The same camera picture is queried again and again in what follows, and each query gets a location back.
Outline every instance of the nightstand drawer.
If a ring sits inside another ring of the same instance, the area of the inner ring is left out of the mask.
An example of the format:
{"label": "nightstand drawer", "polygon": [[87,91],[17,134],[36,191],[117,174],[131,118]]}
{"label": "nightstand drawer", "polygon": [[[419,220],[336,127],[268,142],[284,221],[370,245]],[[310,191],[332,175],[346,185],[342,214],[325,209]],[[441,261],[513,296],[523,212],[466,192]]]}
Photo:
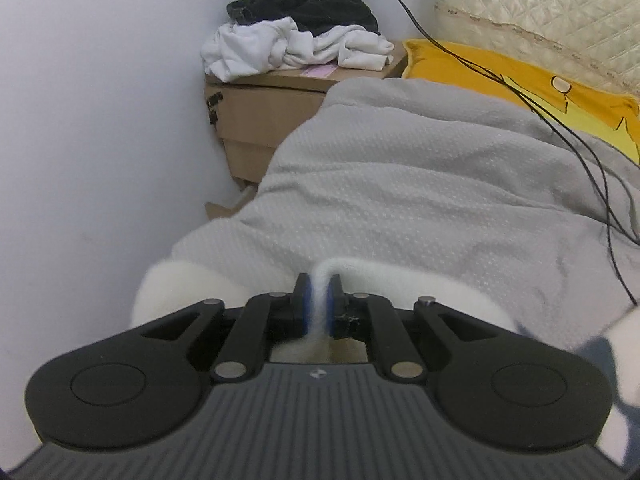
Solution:
{"label": "nightstand drawer", "polygon": [[221,139],[277,148],[300,124],[313,117],[325,94],[285,88],[217,89]]}
{"label": "nightstand drawer", "polygon": [[260,182],[267,172],[275,148],[230,139],[223,139],[222,142],[231,175],[249,182]]}

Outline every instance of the pillowcase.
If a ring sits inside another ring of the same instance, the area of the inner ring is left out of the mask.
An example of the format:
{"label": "pillowcase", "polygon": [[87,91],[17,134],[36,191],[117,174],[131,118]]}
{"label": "pillowcase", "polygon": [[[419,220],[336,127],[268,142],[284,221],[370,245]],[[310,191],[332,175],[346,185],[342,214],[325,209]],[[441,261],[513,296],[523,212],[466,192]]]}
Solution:
{"label": "pillowcase", "polygon": [[[500,76],[507,85],[547,110],[549,118],[562,121],[574,130],[588,132],[616,147],[636,164],[640,163],[640,110],[631,95],[599,91],[490,50],[449,42],[444,46]],[[404,47],[408,53],[404,78],[452,84],[529,109],[508,88],[473,72],[428,40],[407,40]]]}

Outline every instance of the circular pad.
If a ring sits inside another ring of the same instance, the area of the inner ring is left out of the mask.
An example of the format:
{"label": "circular pad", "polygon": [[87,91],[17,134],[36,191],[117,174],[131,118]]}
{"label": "circular pad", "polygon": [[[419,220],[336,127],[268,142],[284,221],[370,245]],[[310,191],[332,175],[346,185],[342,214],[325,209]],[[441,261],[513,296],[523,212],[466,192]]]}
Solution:
{"label": "circular pad", "polygon": [[135,399],[145,389],[146,377],[123,364],[96,365],[82,370],[71,382],[74,395],[94,406],[117,406]]}
{"label": "circular pad", "polygon": [[495,393],[518,406],[553,404],[566,392],[564,377],[552,368],[529,363],[510,365],[492,377]]}

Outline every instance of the black cable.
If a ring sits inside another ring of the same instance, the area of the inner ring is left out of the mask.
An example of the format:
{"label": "black cable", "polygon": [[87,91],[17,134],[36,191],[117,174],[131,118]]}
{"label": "black cable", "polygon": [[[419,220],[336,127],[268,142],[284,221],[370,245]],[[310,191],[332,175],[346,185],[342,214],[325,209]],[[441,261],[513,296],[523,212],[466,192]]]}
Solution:
{"label": "black cable", "polygon": [[[596,190],[597,195],[600,197],[600,199],[602,200],[602,202],[605,205],[605,208],[606,208],[607,249],[609,250],[609,254],[610,254],[610,257],[611,257],[611,263],[613,265],[613,269],[614,269],[615,275],[616,275],[618,281],[620,282],[620,284],[622,285],[622,287],[625,289],[625,292],[629,296],[629,299],[631,300],[631,303],[633,304],[633,306],[638,306],[638,300],[636,300],[634,295],[631,293],[631,290],[626,285],[625,280],[622,277],[622,274],[620,273],[620,268],[618,267],[618,263],[616,261],[616,257],[615,257],[614,251],[613,251],[612,238],[611,238],[611,229],[612,229],[611,220],[613,220],[615,222],[615,224],[618,227],[620,233],[623,234],[625,236],[625,238],[628,238],[628,240],[630,240],[635,245],[640,246],[640,237],[635,232],[635,229],[633,228],[633,225],[631,225],[632,234],[630,234],[624,228],[624,226],[622,225],[622,223],[620,222],[620,220],[618,219],[618,217],[614,213],[613,209],[611,208],[610,197],[609,197],[609,183],[607,181],[607,173],[606,173],[606,171],[605,171],[605,169],[604,169],[604,167],[602,165],[602,162],[600,161],[600,158],[593,151],[592,147],[581,136],[576,134],[571,128],[569,128],[561,120],[556,118],[555,115],[550,113],[548,110],[546,110],[539,103],[534,101],[528,95],[524,94],[523,92],[521,92],[517,88],[514,88],[511,85],[509,85],[501,76],[498,76],[496,73],[492,72],[492,70],[489,70],[487,67],[479,65],[478,63],[474,63],[473,61],[465,59],[462,56],[459,56],[455,52],[452,52],[447,47],[442,45],[439,41],[437,41],[434,38],[432,38],[431,35],[428,34],[427,31],[422,28],[422,26],[420,25],[418,20],[415,19],[415,16],[413,15],[413,13],[409,9],[409,7],[407,7],[407,5],[404,3],[404,1],[402,1],[402,0],[397,0],[397,1],[398,1],[398,3],[400,3],[402,8],[404,9],[404,12],[407,13],[407,15],[409,16],[409,19],[411,19],[411,21],[415,25],[415,28],[417,28],[418,31],[427,40],[429,40],[435,47],[437,47],[439,50],[445,52],[446,54],[449,54],[450,56],[453,56],[463,66],[467,67],[469,70],[472,70],[473,72],[476,72],[476,73],[484,76],[485,78],[490,79],[491,81],[494,81],[494,82],[496,82],[496,83],[508,88],[511,92],[513,92],[527,106],[527,108],[529,108],[529,110],[531,110],[533,113],[535,113],[540,118],[540,120],[542,120],[547,126],[549,126],[549,128],[553,131],[553,133],[555,133],[558,137],[560,137],[560,139],[562,139],[562,142],[564,142],[569,147],[569,149],[571,149],[572,152],[574,152],[574,155],[578,158],[578,160],[580,161],[580,164],[584,168],[584,171],[586,172],[586,174],[587,174],[587,176],[588,176],[588,178],[589,178],[589,180],[591,182],[591,185],[594,187],[594,189]],[[591,156],[596,161],[596,164],[597,164],[597,166],[598,166],[598,168],[600,170],[600,174],[602,176],[602,181],[603,181],[603,184],[604,184],[604,191],[600,189],[600,186],[598,185],[595,177],[593,176],[593,173],[591,173],[591,170],[590,170],[589,166],[587,165],[587,162],[584,160],[584,157],[580,154],[578,149],[563,134],[560,133],[560,131],[545,117],[545,114],[550,116],[556,123],[560,124],[574,139],[577,139],[578,142],[580,142],[588,150],[588,152],[591,153]]]}

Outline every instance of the gray blanket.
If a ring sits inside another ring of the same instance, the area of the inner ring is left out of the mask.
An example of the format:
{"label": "gray blanket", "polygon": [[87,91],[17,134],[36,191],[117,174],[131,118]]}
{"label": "gray blanket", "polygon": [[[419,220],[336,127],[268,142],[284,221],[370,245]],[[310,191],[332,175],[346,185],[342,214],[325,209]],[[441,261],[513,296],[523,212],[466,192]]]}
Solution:
{"label": "gray blanket", "polygon": [[[638,167],[582,137],[609,170],[613,210],[637,231]],[[358,78],[279,147],[251,204],[173,256],[263,290],[290,288],[335,256],[439,272],[482,290],[536,338],[576,349],[630,307],[604,222],[577,157],[534,114],[452,86]],[[640,295],[640,251],[617,231],[613,245]]]}

